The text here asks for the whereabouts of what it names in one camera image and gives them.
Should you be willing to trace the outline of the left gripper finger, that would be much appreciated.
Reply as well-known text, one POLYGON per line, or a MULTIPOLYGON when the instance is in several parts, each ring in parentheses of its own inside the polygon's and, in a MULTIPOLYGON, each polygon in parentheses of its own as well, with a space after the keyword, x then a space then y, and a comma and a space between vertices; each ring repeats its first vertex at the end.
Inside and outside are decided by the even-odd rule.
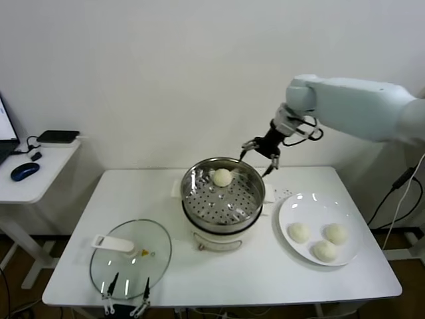
POLYGON ((119 273, 117 272, 114 279, 111 281, 106 292, 102 293, 102 303, 104 307, 104 314, 115 314, 114 305, 112 302, 112 294, 118 281, 119 273))
POLYGON ((142 303, 139 306, 136 306, 129 314, 131 318, 139 318, 143 316, 145 311, 150 307, 150 278, 147 278, 145 283, 145 289, 143 291, 142 303))

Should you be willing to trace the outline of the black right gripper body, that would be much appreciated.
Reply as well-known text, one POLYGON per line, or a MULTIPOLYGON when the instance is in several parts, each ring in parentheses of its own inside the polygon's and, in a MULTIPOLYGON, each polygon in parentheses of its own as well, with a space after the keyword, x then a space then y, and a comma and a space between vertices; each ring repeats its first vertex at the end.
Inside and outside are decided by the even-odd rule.
POLYGON ((270 122, 270 129, 263 137, 255 137, 254 150, 266 158, 280 157, 280 144, 284 142, 287 136, 276 129, 273 121, 270 122))

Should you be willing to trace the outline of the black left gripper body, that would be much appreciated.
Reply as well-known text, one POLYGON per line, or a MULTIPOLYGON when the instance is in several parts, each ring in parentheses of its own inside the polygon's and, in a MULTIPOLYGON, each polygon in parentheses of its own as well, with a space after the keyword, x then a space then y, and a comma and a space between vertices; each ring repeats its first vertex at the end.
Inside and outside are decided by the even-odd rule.
POLYGON ((125 304, 114 304, 114 313, 111 314, 113 319, 134 319, 135 306, 125 304))

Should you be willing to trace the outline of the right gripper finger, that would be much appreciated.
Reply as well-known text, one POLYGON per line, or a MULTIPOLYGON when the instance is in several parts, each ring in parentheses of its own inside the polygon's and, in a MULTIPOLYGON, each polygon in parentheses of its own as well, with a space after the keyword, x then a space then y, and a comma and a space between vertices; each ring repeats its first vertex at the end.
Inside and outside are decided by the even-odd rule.
POLYGON ((238 160, 239 161, 242 161, 244 159, 245 155, 249 151, 255 150, 257 147, 258 147, 258 142, 255 139, 250 140, 250 141, 248 141, 246 143, 243 143, 243 145, 242 145, 242 151, 240 153, 240 156, 239 156, 239 159, 238 160))
POLYGON ((274 170, 279 169, 279 162, 280 162, 280 156, 276 155, 276 154, 272 154, 271 155, 271 164, 268 166, 268 168, 262 174, 262 177, 266 177, 267 175, 271 174, 274 170))

